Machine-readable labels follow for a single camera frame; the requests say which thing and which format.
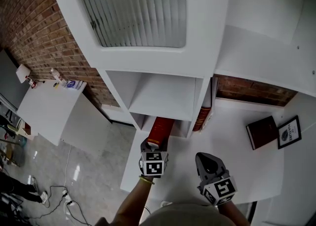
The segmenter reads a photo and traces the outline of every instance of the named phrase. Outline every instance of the shoe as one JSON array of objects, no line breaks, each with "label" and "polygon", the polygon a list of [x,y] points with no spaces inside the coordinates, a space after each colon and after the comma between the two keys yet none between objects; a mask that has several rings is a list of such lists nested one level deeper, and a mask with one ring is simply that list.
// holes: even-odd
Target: shoe
[{"label": "shoe", "polygon": [[41,203],[44,205],[48,199],[47,192],[44,191],[43,193],[41,193],[40,198],[41,198]]},{"label": "shoe", "polygon": [[34,177],[31,178],[31,185],[34,187],[35,192],[38,194],[39,193],[39,187],[36,179]]}]

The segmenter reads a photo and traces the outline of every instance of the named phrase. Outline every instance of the white table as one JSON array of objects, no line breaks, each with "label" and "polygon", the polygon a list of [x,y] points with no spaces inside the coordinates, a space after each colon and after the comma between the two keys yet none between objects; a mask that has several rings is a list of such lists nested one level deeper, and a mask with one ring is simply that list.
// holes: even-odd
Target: white table
[{"label": "white table", "polygon": [[[238,193],[235,203],[246,203],[279,195],[283,179],[283,150],[273,141],[252,150],[246,125],[271,114],[278,125],[283,113],[279,107],[268,107],[230,100],[216,100],[215,114],[202,133],[189,139],[170,137],[169,163],[164,176],[155,179],[149,198],[171,202],[207,203],[197,186],[201,182],[195,155],[207,152],[223,160],[235,178]],[[132,191],[138,176],[140,144],[148,132],[137,131],[128,157],[121,189]]]},{"label": "white table", "polygon": [[54,88],[54,83],[46,79],[30,88],[17,114],[54,145],[62,140],[100,156],[110,122],[82,94],[86,83],[80,90]]}]

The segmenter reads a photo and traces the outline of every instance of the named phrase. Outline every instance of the framed poster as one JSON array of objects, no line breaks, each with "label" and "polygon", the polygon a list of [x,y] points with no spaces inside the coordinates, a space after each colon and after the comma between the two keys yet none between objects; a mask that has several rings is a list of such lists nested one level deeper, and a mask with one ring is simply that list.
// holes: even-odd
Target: framed poster
[{"label": "framed poster", "polygon": [[298,116],[278,127],[277,147],[281,149],[302,139]]}]

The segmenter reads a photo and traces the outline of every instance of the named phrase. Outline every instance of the power strip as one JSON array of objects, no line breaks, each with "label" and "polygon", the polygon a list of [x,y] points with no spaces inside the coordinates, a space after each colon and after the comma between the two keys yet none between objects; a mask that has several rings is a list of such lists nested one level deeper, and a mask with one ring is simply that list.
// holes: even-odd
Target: power strip
[{"label": "power strip", "polygon": [[65,196],[65,199],[66,199],[66,202],[67,202],[67,203],[69,203],[69,202],[72,201],[72,199],[71,199],[69,193],[68,193],[66,190],[63,190],[63,195],[66,195],[66,196]]}]

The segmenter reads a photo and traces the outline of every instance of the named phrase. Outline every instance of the frosted glass panel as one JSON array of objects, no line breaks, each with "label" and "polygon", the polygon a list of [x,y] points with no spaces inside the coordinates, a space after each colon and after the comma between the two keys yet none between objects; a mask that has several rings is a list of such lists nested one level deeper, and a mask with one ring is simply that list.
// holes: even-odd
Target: frosted glass panel
[{"label": "frosted glass panel", "polygon": [[104,47],[179,48],[186,43],[186,0],[83,1]]}]

